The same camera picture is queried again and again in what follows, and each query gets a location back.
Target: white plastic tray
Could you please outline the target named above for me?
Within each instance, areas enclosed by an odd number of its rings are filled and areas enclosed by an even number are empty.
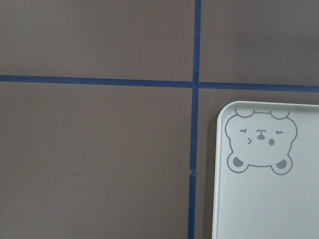
[[[319,238],[319,106],[233,102],[217,123],[213,239]]]

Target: cartoon bear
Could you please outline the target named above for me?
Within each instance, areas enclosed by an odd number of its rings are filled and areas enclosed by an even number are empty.
[[[242,173],[249,166],[271,167],[278,175],[287,174],[293,161],[289,156],[298,130],[289,113],[283,118],[271,111],[241,116],[235,110],[225,125],[231,153],[227,158],[229,169]]]

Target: bear face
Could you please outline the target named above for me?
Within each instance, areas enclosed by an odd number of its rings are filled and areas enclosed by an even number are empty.
[[[232,150],[227,158],[229,169],[242,173],[249,166],[271,167],[278,175],[287,174],[293,166],[289,152],[297,132],[289,113],[277,118],[271,111],[241,116],[235,110],[225,125]]]

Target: bear nose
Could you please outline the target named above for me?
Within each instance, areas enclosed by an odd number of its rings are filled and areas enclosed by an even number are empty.
[[[258,130],[256,130],[256,132],[260,132],[260,134],[257,136],[257,139],[259,139],[259,140],[264,140],[265,139],[265,136],[263,136],[263,132],[267,132],[267,131],[265,131],[264,129],[258,129]]]

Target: blue painter's tape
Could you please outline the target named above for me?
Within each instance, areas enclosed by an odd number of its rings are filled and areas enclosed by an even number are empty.
[[[42,77],[42,76],[0,76],[0,82],[192,88],[192,82],[187,82],[187,81],[152,81],[152,80]]]
[[[197,161],[197,128],[198,128],[198,77],[200,59],[200,20],[201,0],[195,0],[194,18],[194,50],[193,50],[193,81],[190,129],[190,160],[189,168],[189,205],[188,205],[188,239],[195,236],[195,203],[196,203],[196,161]]]
[[[296,85],[268,85],[268,84],[199,82],[198,87],[201,89],[319,92],[319,86],[296,86]]]

